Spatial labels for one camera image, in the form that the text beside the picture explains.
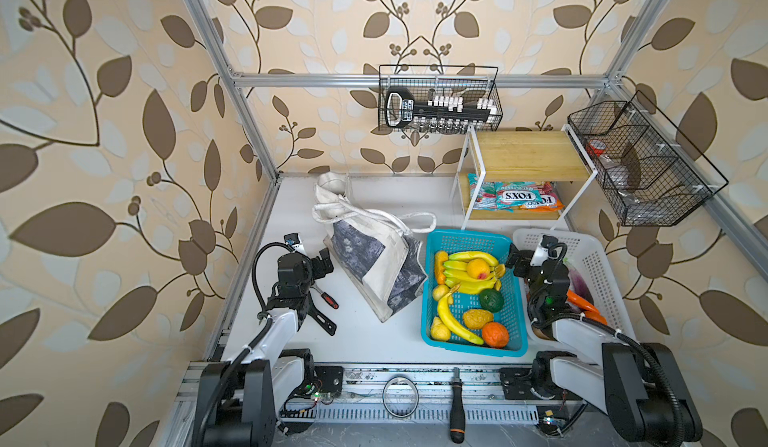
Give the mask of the yellow peach fruit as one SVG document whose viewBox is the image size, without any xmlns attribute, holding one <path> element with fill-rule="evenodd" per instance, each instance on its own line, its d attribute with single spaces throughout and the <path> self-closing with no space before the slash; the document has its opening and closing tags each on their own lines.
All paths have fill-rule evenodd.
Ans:
<svg viewBox="0 0 768 447">
<path fill-rule="evenodd" d="M 492 273 L 493 268 L 482 258 L 475 258 L 467 262 L 467 275 L 475 280 L 485 280 Z"/>
</svg>

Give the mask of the yellow lemon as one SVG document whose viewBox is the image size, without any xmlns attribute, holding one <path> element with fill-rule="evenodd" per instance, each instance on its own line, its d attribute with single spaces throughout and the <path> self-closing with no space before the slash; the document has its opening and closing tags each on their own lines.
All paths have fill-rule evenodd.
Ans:
<svg viewBox="0 0 768 447">
<path fill-rule="evenodd" d="M 438 285 L 432 290 L 432 299 L 438 302 L 445 295 L 449 294 L 451 289 L 446 285 Z"/>
</svg>

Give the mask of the black orange screwdriver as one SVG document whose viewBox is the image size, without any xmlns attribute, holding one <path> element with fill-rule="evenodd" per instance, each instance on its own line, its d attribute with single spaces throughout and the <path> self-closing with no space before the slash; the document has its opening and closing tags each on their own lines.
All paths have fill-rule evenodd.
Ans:
<svg viewBox="0 0 768 447">
<path fill-rule="evenodd" d="M 451 379 L 452 402 L 449 411 L 449 436 L 455 444 L 462 444 L 465 440 L 466 415 L 463 404 L 463 382 L 460 378 L 460 369 L 453 368 Z"/>
</svg>

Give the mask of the cream canvas grocery bag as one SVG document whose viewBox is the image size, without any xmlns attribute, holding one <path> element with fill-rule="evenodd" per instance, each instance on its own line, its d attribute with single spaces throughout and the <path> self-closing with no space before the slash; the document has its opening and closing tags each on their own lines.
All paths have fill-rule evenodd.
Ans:
<svg viewBox="0 0 768 447">
<path fill-rule="evenodd" d="M 312 217 L 327 232 L 324 245 L 382 323 L 422 292 L 427 273 L 422 242 L 437 226 L 432 212 L 396 216 L 353 202 L 348 176 L 321 174 L 315 183 Z"/>
</svg>

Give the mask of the white wooden two-tier shelf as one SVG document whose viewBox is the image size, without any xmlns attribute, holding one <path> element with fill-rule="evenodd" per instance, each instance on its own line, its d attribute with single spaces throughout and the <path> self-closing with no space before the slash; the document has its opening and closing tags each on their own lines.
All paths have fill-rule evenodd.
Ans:
<svg viewBox="0 0 768 447">
<path fill-rule="evenodd" d="M 485 211 L 475 209 L 480 187 L 468 190 L 467 175 L 485 181 L 573 183 L 578 190 L 556 212 Z M 552 131 L 469 129 L 465 134 L 449 199 L 458 207 L 456 225 L 465 229 L 477 221 L 503 221 L 568 230 L 568 214 L 598 173 L 595 162 L 570 125 Z"/>
</svg>

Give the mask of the Fox's candy bag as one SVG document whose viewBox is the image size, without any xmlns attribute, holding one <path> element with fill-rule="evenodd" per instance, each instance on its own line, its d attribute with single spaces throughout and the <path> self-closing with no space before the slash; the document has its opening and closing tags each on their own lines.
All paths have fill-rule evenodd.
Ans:
<svg viewBox="0 0 768 447">
<path fill-rule="evenodd" d="M 474 208 L 484 211 L 555 212 L 564 208 L 551 183 L 483 181 Z"/>
</svg>

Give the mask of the banana bunch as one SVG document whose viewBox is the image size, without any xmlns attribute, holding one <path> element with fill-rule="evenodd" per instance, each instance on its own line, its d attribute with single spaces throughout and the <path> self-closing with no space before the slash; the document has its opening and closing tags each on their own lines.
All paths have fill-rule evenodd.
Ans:
<svg viewBox="0 0 768 447">
<path fill-rule="evenodd" d="M 434 256 L 434 274 L 438 285 L 459 286 L 459 292 L 476 295 L 488 289 L 499 290 L 506 267 L 494 256 L 482 251 L 461 251 Z"/>
</svg>

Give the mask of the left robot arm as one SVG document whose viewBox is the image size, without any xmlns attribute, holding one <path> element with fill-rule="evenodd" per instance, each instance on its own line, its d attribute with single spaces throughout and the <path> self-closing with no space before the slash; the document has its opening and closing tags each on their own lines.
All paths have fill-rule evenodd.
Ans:
<svg viewBox="0 0 768 447">
<path fill-rule="evenodd" d="M 257 267 L 272 248 L 285 253 L 277 259 L 277 281 L 264 297 Z M 321 249 L 314 258 L 307 256 L 297 233 L 257 251 L 251 284 L 259 302 L 261 329 L 233 358 L 204 368 L 191 427 L 193 446 L 270 446 L 282 405 L 317 389 L 311 352 L 289 349 L 287 344 L 308 318 L 327 334 L 336 333 L 337 325 L 315 306 L 311 294 L 316 282 L 333 271 L 329 250 Z"/>
</svg>

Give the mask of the plastic bottle red cap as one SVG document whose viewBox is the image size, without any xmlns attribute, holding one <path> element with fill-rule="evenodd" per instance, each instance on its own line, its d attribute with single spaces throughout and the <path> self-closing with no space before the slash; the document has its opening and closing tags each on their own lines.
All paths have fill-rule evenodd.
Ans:
<svg viewBox="0 0 768 447">
<path fill-rule="evenodd" d="M 625 188 L 628 186 L 628 168 L 608 155 L 607 145 L 603 141 L 589 140 L 587 151 L 597 159 L 596 165 L 600 168 L 601 183 L 604 187 Z"/>
</svg>

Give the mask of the white plastic basket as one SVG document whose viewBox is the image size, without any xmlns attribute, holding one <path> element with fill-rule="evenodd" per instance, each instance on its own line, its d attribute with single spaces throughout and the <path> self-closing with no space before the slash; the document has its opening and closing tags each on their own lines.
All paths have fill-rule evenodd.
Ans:
<svg viewBox="0 0 768 447">
<path fill-rule="evenodd" d="M 602 244 L 593 236 L 572 231 L 520 228 L 512 242 L 520 250 L 534 250 L 544 235 L 556 237 L 568 247 L 565 263 L 586 283 L 592 304 L 614 328 L 635 338 L 626 306 Z"/>
</svg>

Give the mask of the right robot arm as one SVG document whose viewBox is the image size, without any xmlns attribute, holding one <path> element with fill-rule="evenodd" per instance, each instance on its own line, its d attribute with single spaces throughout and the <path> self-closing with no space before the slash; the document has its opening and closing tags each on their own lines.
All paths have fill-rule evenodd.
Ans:
<svg viewBox="0 0 768 447">
<path fill-rule="evenodd" d="M 531 327 L 563 346 L 536 355 L 528 374 L 532 391 L 576 394 L 606 414 L 627 442 L 681 446 L 701 440 L 703 422 L 672 351 L 638 342 L 594 305 L 577 306 L 567 253 L 565 242 L 542 235 L 533 250 L 510 246 L 505 262 L 528 285 Z"/>
</svg>

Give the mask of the purple onion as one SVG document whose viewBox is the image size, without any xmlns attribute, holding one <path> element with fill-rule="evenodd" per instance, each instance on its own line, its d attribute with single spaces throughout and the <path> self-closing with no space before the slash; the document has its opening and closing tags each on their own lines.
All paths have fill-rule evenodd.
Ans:
<svg viewBox="0 0 768 447">
<path fill-rule="evenodd" d="M 587 302 L 594 303 L 592 293 L 589 290 L 589 287 L 584 277 L 579 273 L 579 271 L 571 263 L 566 262 L 565 265 L 568 269 L 568 276 L 570 279 L 570 289 L 575 294 L 585 299 Z"/>
</svg>

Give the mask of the orange tangerine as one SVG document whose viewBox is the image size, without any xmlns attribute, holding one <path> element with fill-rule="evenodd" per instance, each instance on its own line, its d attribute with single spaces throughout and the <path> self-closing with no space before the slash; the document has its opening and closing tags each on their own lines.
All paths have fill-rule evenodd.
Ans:
<svg viewBox="0 0 768 447">
<path fill-rule="evenodd" d="M 505 349 L 510 341 L 508 330 L 498 322 L 489 322 L 481 329 L 484 343 L 496 349 Z"/>
</svg>

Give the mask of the green avocado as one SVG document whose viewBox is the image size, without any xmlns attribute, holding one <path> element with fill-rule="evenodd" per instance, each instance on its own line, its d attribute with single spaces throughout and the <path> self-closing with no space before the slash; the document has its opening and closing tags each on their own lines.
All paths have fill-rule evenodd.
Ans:
<svg viewBox="0 0 768 447">
<path fill-rule="evenodd" d="M 478 301 L 484 310 L 491 313 L 500 312 L 505 305 L 503 295 L 493 288 L 481 291 L 478 294 Z"/>
</svg>

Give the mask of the single yellow banana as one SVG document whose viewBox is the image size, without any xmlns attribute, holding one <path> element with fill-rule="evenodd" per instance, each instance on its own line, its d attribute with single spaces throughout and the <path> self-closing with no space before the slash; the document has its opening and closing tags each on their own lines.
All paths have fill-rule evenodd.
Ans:
<svg viewBox="0 0 768 447">
<path fill-rule="evenodd" d="M 464 327 L 451 313 L 450 301 L 452 300 L 452 294 L 447 293 L 437 302 L 437 313 L 441 322 L 449 329 L 450 332 L 457 335 L 461 339 L 470 342 L 471 344 L 481 346 L 484 344 L 483 339 Z"/>
</svg>

